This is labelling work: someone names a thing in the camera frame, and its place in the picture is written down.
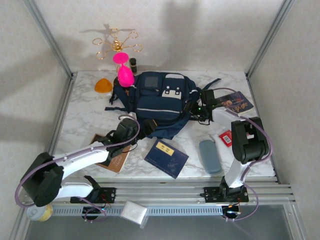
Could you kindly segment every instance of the brown book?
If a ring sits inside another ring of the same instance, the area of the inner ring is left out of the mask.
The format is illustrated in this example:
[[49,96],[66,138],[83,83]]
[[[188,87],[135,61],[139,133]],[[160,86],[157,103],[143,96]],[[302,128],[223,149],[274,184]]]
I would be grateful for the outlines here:
[[[95,141],[97,141],[101,137],[103,137],[103,136],[99,135],[99,134],[95,134],[90,144],[94,143]],[[123,149],[123,153],[121,153],[120,155],[112,158],[109,166],[104,165],[105,162],[97,163],[97,165],[100,166],[100,167],[103,167],[105,169],[108,169],[108,170],[110,170],[112,172],[115,172],[117,174],[120,173],[122,167],[124,166],[128,156],[129,156],[130,148],[131,148],[131,145],[126,146]]]

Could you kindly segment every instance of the black bracket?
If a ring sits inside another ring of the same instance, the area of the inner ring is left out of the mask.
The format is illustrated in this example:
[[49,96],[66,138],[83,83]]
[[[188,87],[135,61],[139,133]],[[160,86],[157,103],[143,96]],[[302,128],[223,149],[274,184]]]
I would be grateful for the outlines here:
[[[101,187],[98,196],[95,200],[92,200],[93,204],[105,204],[106,202],[109,204],[114,204],[116,198],[116,188],[115,187]],[[85,204],[86,202],[80,200],[77,197],[71,197],[71,204]]]
[[237,194],[228,197],[223,197],[220,195],[220,187],[218,186],[208,186],[203,188],[204,193],[200,196],[204,197],[205,203],[248,203],[249,197],[248,192],[245,187],[243,190]]

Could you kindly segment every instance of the white wall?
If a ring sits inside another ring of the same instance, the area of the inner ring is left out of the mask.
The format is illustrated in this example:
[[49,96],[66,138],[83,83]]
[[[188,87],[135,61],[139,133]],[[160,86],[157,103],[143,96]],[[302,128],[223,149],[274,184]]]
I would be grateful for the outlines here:
[[0,239],[6,240],[19,210],[16,186],[49,143],[67,77],[23,1],[1,1],[0,42]]
[[73,72],[114,70],[109,46],[92,44],[109,29],[136,29],[143,51],[127,49],[140,70],[245,71],[283,0],[36,0]]
[[320,1],[296,0],[251,80],[311,240],[320,239]]

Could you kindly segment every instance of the reflective stripe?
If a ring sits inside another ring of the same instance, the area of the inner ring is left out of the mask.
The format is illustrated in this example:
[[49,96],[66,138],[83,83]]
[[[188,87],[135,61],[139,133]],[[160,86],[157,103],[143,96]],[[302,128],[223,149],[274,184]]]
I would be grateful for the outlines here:
[[149,112],[168,112],[168,113],[175,113],[179,114],[179,111],[173,111],[173,110],[155,110],[155,109],[147,109],[147,108],[137,108],[137,110],[142,110],[142,111],[149,111]]

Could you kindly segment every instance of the book cover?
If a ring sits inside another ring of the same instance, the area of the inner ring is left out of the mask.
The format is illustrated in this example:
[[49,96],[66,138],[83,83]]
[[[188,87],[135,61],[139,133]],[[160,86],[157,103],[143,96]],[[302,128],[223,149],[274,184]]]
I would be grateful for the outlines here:
[[254,107],[240,91],[217,97],[215,100],[217,104],[222,104],[223,106],[234,105],[229,107],[229,109],[237,114],[248,112]]
[[158,139],[144,160],[176,179],[188,158],[188,155]]
[[[99,135],[99,134],[95,134],[90,144],[98,141],[98,139],[101,138],[101,137],[103,137],[103,136]],[[120,155],[115,156],[114,158],[112,158],[109,166],[104,165],[104,162],[97,163],[96,165],[98,165],[100,167],[103,167],[105,169],[108,169],[108,170],[118,174],[118,173],[120,173],[122,167],[124,166],[128,156],[129,156],[130,148],[131,148],[131,145],[126,146],[123,149],[123,153],[121,153]]]

